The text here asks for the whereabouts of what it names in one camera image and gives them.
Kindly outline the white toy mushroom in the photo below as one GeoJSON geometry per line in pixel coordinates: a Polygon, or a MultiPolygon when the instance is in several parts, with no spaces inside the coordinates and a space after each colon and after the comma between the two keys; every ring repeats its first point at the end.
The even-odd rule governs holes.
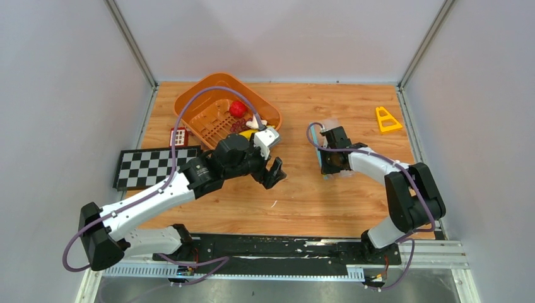
{"type": "Polygon", "coordinates": [[[262,130],[267,126],[267,120],[261,119],[258,115],[253,114],[250,119],[245,122],[249,129],[262,130]]]}

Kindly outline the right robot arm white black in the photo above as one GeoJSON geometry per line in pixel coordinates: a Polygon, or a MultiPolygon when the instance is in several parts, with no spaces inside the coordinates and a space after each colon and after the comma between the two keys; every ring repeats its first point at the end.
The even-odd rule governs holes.
{"type": "Polygon", "coordinates": [[[318,151],[323,174],[352,171],[385,187],[388,215],[361,235],[360,255],[377,263],[400,240],[415,232],[433,232],[446,207],[427,164],[412,165],[383,156],[366,144],[355,143],[343,127],[321,129],[324,144],[318,151]]]}

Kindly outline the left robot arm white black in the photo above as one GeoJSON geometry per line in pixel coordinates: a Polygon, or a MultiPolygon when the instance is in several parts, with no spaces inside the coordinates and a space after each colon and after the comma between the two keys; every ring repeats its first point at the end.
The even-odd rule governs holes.
{"type": "Polygon", "coordinates": [[[79,229],[89,267],[101,271],[123,258],[144,254],[172,255],[179,261],[192,256],[193,243],[187,229],[174,224],[159,230],[138,229],[149,219],[199,199],[223,187],[226,180],[250,175],[266,189],[283,180],[282,161],[275,158],[270,169],[270,149],[280,141],[273,128],[256,132],[249,139],[231,134],[215,149],[182,164],[178,170],[130,198],[99,208],[88,203],[81,209],[79,229]]]}

